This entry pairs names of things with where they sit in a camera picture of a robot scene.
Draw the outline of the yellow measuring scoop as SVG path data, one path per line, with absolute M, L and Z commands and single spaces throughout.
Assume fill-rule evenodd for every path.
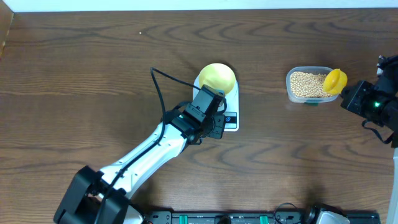
M 348 82 L 345 72 L 339 68 L 332 70 L 323 82 L 323 91 L 331 95 L 339 95 Z

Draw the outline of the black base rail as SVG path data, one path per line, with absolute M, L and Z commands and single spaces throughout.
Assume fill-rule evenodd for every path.
M 381 224 L 378 213 L 367 211 L 344 212 L 323 203 L 315 203 L 306 210 L 291 203 L 279 205 L 273 212 L 199 213 L 153 211 L 143 224 Z

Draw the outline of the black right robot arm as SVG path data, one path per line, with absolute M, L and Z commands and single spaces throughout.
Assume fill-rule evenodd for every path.
M 394 149 L 394 181 L 386 223 L 397 223 L 397 56 L 379 56 L 375 84 L 361 80 L 346 86 L 341 92 L 341 107 L 364 118 L 362 127 L 374 123 L 387 127 L 392 134 L 385 140 L 374 128 L 369 128 L 383 144 Z

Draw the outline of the yellow plastic bowl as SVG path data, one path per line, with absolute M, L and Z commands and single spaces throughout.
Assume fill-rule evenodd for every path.
M 198 75 L 199 87 L 207 85 L 229 94 L 236 83 L 236 76 L 231 68 L 222 63 L 212 63 L 205 66 Z

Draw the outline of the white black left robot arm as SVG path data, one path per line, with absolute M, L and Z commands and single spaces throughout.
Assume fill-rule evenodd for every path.
M 183 111 L 163 115 L 156 130 L 117 162 L 95 171 L 81 168 L 73 177 L 55 212 L 55 223 L 142 223 L 131 203 L 137 189 L 163 164 L 203 138 L 220 139 L 226 104 L 224 92 L 203 85 Z

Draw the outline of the clear container of soybeans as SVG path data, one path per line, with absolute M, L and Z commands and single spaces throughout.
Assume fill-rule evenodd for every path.
M 286 76 L 286 89 L 293 103 L 328 103 L 337 99 L 323 91 L 326 76 L 332 71 L 328 67 L 302 66 L 291 69 Z

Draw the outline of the white digital kitchen scale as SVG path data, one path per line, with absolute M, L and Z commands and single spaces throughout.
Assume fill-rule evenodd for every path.
M 232 90 L 224 94 L 223 90 L 214 89 L 202 84 L 204 90 L 200 88 L 200 76 L 197 76 L 193 87 L 192 106 L 195 107 L 203 116 L 208 114 L 207 109 L 215 109 L 212 103 L 218 103 L 217 112 L 224 115 L 224 131 L 237 131 L 239 129 L 239 86 L 236 77 L 232 76 L 234 83 Z

